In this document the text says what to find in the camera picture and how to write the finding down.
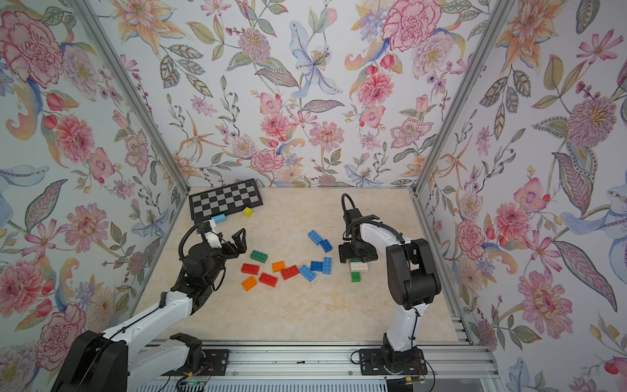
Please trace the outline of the white lego brick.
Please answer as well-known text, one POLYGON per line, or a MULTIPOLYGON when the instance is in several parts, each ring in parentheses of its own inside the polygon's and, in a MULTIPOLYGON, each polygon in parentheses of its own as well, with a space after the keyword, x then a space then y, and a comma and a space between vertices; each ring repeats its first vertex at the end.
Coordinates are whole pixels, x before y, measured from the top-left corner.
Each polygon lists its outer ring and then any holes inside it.
POLYGON ((364 272, 369 271, 367 262, 351 262, 349 264, 349 270, 351 272, 364 272))

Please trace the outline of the light blue lego brick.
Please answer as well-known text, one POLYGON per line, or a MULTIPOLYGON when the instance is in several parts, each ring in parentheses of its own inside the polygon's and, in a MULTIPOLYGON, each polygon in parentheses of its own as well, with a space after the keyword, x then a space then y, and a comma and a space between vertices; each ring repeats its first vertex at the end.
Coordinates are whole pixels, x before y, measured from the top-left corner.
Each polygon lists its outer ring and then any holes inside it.
POLYGON ((323 274, 331 274, 332 271, 332 259, 328 256, 323 258, 323 274))

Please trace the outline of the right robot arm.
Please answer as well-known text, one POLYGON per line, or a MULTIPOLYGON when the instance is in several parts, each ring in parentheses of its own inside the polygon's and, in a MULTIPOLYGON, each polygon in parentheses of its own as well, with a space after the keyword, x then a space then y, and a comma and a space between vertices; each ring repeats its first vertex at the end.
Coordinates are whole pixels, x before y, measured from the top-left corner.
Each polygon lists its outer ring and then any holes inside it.
POLYGON ((343 212, 346 230, 339 246, 342 263, 356 267, 385 256, 387 284, 397 305, 393 321, 380 349, 383 365, 399 374, 420 362, 416 330, 420 321, 441 292, 442 284, 429 243, 406 238, 377 216, 364 216, 352 207, 343 212))

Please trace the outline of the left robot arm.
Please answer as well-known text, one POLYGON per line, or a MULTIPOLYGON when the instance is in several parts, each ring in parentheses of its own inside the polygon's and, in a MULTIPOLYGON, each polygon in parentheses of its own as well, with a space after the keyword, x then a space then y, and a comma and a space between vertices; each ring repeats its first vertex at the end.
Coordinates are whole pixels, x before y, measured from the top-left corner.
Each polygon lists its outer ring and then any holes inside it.
POLYGON ((194 336, 177 333, 159 346, 148 345, 176 323, 197 313, 220 289, 226 263, 248 250, 247 232, 230 240, 200 223, 183 236, 182 263, 173 287, 138 315, 101 333, 86 331, 68 352, 52 389, 55 391, 134 391, 169 373, 194 376, 212 366, 194 336))

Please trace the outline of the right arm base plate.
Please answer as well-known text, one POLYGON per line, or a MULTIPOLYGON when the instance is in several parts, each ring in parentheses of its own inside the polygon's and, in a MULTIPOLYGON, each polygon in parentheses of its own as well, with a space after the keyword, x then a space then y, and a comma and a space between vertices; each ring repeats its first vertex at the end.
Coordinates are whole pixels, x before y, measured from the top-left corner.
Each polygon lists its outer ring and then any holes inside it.
POLYGON ((363 376, 426 376, 429 374, 423 351, 414 347, 403 352, 361 349, 358 364, 363 376))

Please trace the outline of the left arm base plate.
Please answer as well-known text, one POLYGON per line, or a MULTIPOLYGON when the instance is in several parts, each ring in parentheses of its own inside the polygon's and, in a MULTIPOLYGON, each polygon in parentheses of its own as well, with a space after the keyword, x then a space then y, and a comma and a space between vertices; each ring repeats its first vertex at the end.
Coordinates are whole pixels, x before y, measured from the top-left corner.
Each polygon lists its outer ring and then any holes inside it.
POLYGON ((227 372, 227 365, 230 359, 229 350, 209 350, 204 349, 202 359, 194 372, 186 368, 176 369, 163 374, 164 377, 222 377, 227 372))

